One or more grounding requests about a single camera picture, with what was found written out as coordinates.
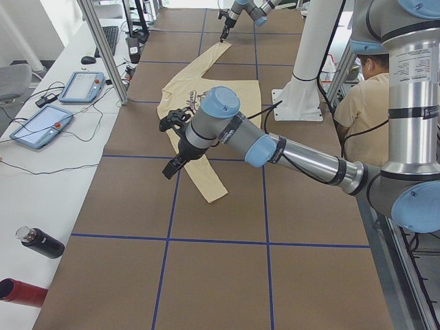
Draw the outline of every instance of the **person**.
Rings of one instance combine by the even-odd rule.
[[[365,80],[350,89],[333,119],[347,160],[383,166],[388,161],[388,124],[352,136],[343,143],[346,137],[372,129],[388,119],[388,54],[358,57]]]

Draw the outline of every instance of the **keyboard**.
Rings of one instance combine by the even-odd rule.
[[[114,55],[116,52],[116,43],[118,42],[119,27],[118,26],[103,26],[102,29],[104,30],[105,38],[107,39],[107,42],[109,43],[111,53]],[[98,48],[96,48],[96,50],[95,50],[95,57],[101,57],[101,55],[99,55]]]

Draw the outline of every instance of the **beige shirt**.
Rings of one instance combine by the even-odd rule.
[[[388,119],[388,92],[388,74],[361,81],[350,90],[334,115],[336,122],[350,128],[346,136],[371,129]],[[350,137],[344,149],[351,162],[384,165],[388,161],[388,124]]]
[[[203,78],[203,75],[230,46],[231,44],[227,42],[214,44],[171,79],[162,89],[162,100],[157,107],[159,118],[168,115],[170,110],[182,109],[186,106],[196,111],[201,99],[215,86],[229,87],[237,94],[241,104],[240,112],[243,115],[248,117],[261,110],[260,87],[257,80],[210,80]],[[251,121],[260,127],[261,116],[257,116]],[[176,153],[178,153],[179,137],[172,129],[166,132]],[[209,203],[228,193],[206,156],[187,163],[185,170]]]

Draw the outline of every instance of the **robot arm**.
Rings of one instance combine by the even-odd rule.
[[[267,0],[260,7],[257,7],[253,0],[235,0],[230,10],[220,10],[219,19],[225,17],[225,26],[220,36],[220,41],[225,40],[229,35],[229,30],[235,26],[243,10],[251,17],[257,26],[266,23],[267,15],[275,9],[281,0]]]
[[[184,111],[171,111],[161,120],[162,131],[172,128],[180,137],[179,154],[165,168],[165,176],[171,178],[219,140],[255,167],[271,162],[323,184],[340,186],[414,232],[440,229],[440,164],[436,153],[440,7],[434,2],[355,3],[353,51],[390,54],[389,157],[382,168],[351,163],[266,134],[239,112],[240,101],[233,91],[215,87],[191,121]],[[240,12],[248,1],[241,3]]]
[[[170,179],[187,162],[204,155],[218,140],[232,147],[254,167],[270,162],[299,171],[323,184],[339,186],[345,193],[364,199],[377,211],[415,232],[440,229],[440,199],[435,197],[440,191],[440,182],[383,177],[376,166],[348,162],[285,137],[267,134],[239,112],[239,107],[240,101],[232,90],[214,87],[191,120],[181,109],[170,111],[162,118],[160,131],[173,129],[180,137],[179,154],[168,163],[163,174]],[[434,195],[434,201],[426,199],[428,195]],[[405,207],[410,207],[412,212],[407,214]]]

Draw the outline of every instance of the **computer mouse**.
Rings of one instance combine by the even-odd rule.
[[[94,64],[94,63],[96,63],[96,58],[94,58],[93,56],[83,56],[83,58],[81,59],[81,63],[82,64]]]

